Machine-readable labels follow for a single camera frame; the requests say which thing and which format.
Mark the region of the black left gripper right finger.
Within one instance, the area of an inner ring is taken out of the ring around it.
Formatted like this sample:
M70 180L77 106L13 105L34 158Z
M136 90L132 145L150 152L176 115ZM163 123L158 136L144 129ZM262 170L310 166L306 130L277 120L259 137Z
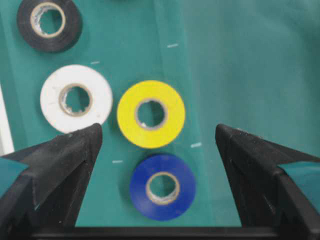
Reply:
M215 142L243 227L272 228L284 240L317 240L320 212L302 187L320 186L320 159L225 124L215 128Z

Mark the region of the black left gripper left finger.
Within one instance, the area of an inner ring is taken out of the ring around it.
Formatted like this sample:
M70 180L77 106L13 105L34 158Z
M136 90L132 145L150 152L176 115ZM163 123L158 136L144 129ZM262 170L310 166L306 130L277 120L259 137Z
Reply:
M73 227L103 142L91 126L0 158L0 237L18 230Z

